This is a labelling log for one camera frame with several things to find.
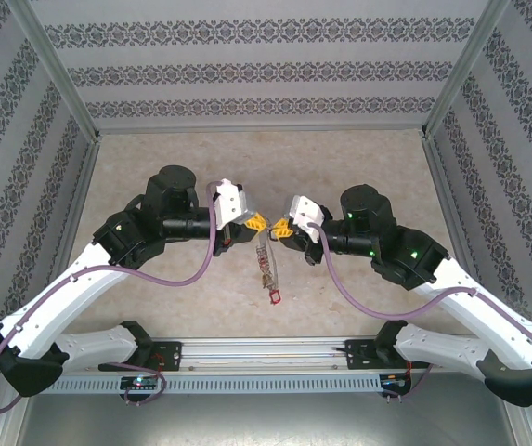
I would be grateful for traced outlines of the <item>metal band key ring holder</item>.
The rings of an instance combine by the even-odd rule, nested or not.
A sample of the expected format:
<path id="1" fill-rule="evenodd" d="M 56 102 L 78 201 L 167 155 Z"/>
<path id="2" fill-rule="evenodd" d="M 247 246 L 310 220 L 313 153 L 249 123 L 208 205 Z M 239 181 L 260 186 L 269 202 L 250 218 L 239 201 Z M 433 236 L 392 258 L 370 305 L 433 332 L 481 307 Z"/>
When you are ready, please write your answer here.
<path id="1" fill-rule="evenodd" d="M 268 230 L 263 230 L 257 235 L 256 254 L 259 269 L 262 273 L 263 287 L 270 293 L 279 289 L 279 277 L 276 259 L 270 243 Z"/>

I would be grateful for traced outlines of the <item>left circuit board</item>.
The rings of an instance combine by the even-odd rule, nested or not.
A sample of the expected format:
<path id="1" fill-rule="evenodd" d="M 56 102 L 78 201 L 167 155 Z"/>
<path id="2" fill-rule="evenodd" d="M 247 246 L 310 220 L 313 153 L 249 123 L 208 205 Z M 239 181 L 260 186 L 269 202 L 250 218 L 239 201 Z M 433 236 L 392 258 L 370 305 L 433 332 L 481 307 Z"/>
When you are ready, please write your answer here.
<path id="1" fill-rule="evenodd" d="M 157 389 L 158 379 L 150 376 L 125 376 L 121 379 L 120 390 L 141 390 L 152 392 Z"/>

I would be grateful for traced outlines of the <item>grey metal sheet panel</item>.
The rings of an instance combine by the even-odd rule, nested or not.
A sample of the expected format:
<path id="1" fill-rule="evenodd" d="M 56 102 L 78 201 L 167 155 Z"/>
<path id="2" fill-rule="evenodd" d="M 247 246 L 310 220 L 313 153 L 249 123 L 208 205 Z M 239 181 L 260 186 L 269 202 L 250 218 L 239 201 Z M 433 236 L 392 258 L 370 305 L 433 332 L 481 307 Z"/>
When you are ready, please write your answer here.
<path id="1" fill-rule="evenodd" d="M 44 395 L 18 446 L 514 446 L 501 403 L 479 383 L 433 374 L 401 402 L 370 393 Z"/>

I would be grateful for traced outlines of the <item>aluminium side rail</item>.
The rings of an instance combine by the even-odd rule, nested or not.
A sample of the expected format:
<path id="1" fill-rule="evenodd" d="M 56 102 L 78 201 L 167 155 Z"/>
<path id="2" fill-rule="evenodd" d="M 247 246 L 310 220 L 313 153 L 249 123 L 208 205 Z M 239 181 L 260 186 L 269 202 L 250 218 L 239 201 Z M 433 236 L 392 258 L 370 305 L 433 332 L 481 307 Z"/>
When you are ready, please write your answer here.
<path id="1" fill-rule="evenodd" d="M 474 279 L 477 279 L 477 271 L 474 261 L 468 251 L 463 226 L 461 224 L 455 201 L 448 185 L 445 171 L 440 163 L 440 157 L 436 151 L 434 142 L 423 132 L 420 132 L 422 149 L 429 165 L 431 177 L 433 179 L 437 198 L 441 207 L 443 218 L 445 219 L 448 237 L 451 241 L 453 256 L 460 265 Z"/>
<path id="2" fill-rule="evenodd" d="M 77 181 L 69 202 L 68 214 L 63 220 L 62 231 L 58 238 L 58 250 L 53 255 L 51 270 L 46 277 L 46 284 L 54 281 L 69 265 L 71 252 L 84 211 L 86 195 L 97 162 L 101 140 L 102 137 L 98 137 L 95 142 L 90 143 L 86 155 L 82 160 Z"/>

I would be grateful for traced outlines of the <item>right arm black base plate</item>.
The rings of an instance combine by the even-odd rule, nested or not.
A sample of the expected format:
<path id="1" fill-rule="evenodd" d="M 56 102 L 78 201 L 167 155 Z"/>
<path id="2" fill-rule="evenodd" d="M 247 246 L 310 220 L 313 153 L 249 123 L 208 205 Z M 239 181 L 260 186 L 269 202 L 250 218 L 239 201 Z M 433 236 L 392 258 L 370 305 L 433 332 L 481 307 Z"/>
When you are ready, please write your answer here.
<path id="1" fill-rule="evenodd" d="M 345 358 L 349 370 L 402 370 L 407 361 L 392 347 L 378 347 L 373 339 L 346 339 L 335 349 Z"/>

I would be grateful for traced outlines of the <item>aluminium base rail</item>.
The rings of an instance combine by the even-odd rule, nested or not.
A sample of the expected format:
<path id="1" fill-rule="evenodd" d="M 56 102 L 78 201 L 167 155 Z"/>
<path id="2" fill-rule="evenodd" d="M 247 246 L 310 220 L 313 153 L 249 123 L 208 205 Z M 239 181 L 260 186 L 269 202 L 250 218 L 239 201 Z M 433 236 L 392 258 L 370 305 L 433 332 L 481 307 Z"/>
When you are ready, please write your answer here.
<path id="1" fill-rule="evenodd" d="M 345 340 L 338 337 L 152 340 L 182 343 L 182 358 L 176 372 L 157 372 L 124 364 L 140 347 L 114 333 L 67 334 L 59 338 L 57 345 L 70 356 L 64 364 L 68 373 L 99 371 L 144 374 L 282 374 L 331 371 L 400 372 L 407 369 L 349 370 L 344 356 L 335 350 Z M 383 346 L 378 341 L 375 343 L 378 347 Z M 423 369 L 433 364 L 466 373 L 471 365 L 485 354 L 485 350 L 474 338 L 440 335 L 424 330 L 407 335 L 403 344 L 384 347 L 390 346 L 407 361 L 407 367 L 412 366 L 414 369 Z"/>

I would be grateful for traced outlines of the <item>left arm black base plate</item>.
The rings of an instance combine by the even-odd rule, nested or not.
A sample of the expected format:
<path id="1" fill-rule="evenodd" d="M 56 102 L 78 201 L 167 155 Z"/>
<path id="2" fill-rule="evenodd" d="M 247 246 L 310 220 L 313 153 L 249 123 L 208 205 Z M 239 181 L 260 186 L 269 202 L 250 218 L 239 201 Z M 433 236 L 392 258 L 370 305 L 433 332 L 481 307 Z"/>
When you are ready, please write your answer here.
<path id="1" fill-rule="evenodd" d="M 181 342 L 152 341 L 146 347 L 137 348 L 124 364 L 157 372 L 176 372 L 179 370 L 181 358 Z"/>

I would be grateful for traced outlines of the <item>aluminium corner post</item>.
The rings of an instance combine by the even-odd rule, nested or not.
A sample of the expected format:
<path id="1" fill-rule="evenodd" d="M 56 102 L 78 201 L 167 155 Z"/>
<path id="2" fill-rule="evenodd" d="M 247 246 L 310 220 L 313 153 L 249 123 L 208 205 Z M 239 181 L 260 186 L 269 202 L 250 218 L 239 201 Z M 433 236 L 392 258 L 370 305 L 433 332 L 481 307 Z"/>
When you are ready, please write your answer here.
<path id="1" fill-rule="evenodd" d="M 445 85 L 437 96 L 433 108 L 422 125 L 420 132 L 422 140 L 429 140 L 442 123 L 449 107 L 455 100 L 461 86 L 469 76 L 471 69 L 481 54 L 487 39 L 497 26 L 504 10 L 510 2 L 511 0 L 487 0 L 486 7 L 478 18 Z"/>
<path id="2" fill-rule="evenodd" d="M 47 74 L 65 100 L 71 114 L 86 137 L 96 142 L 99 131 L 90 112 L 79 95 L 68 70 L 62 63 L 41 21 L 37 18 L 30 0 L 6 0 L 10 11 L 24 31 Z"/>

